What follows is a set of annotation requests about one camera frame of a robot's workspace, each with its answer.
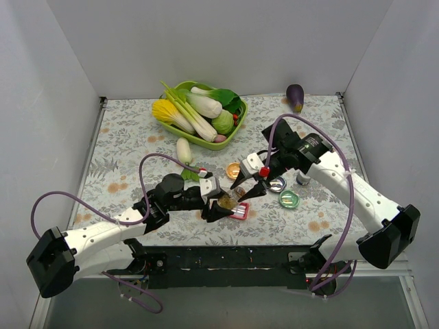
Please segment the red rectangular pill box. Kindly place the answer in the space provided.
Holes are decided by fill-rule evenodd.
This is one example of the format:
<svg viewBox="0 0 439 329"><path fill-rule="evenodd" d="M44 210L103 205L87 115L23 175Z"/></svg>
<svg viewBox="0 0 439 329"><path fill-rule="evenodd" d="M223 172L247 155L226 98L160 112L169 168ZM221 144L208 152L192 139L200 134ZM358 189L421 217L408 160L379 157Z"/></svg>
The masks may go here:
<svg viewBox="0 0 439 329"><path fill-rule="evenodd" d="M245 202L240 203L239 205L237 205L232 209L233 213L229 217L232 219L244 221L247 219L249 210L250 210L249 203L245 203Z"/></svg>

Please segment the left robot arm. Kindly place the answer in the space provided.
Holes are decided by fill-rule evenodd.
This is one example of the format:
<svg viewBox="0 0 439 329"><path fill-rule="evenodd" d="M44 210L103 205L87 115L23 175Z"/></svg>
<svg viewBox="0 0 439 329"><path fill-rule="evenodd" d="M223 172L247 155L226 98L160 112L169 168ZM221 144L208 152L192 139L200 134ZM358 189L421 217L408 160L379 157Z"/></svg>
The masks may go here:
<svg viewBox="0 0 439 329"><path fill-rule="evenodd" d="M168 223L171 211L200 210L209 223L231 216L232 211L217 202L223 195L219 180L212 175L185 188L183 178L171 173L141 201L108 221L78 230L63 232L54 227L45 231L26 259L41 297L54 297L75 280L103 271L141 273L146 258L128 240Z"/></svg>

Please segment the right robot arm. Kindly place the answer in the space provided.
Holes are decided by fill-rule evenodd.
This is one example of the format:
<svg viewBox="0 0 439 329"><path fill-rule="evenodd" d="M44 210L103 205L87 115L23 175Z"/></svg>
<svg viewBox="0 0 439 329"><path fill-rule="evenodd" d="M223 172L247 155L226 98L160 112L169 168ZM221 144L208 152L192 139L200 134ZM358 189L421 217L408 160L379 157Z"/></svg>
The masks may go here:
<svg viewBox="0 0 439 329"><path fill-rule="evenodd" d="M266 159L256 153L244 158L231 186L236 188L250 178L256 181L241 201L264 196L273 179L294 169L329 189L366 229L349 249L338 243L333 251L313 252L310 263L316 271L326 272L339 260L365 260L386 269L413 242L419 209L411 204L402 207L371 187L349 168L341 149L320 128L300 138L282 114L262 134L268 142Z"/></svg>

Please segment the amber pill bottle gold cap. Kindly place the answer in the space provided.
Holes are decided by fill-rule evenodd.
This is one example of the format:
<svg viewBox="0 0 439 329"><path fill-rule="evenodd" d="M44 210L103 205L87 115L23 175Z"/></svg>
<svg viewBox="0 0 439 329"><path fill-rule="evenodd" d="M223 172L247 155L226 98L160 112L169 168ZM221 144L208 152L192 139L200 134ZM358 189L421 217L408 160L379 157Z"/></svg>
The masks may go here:
<svg viewBox="0 0 439 329"><path fill-rule="evenodd" d="M224 194L217 200L217 203L222 208L232 210L238 205L239 198L240 196Z"/></svg>

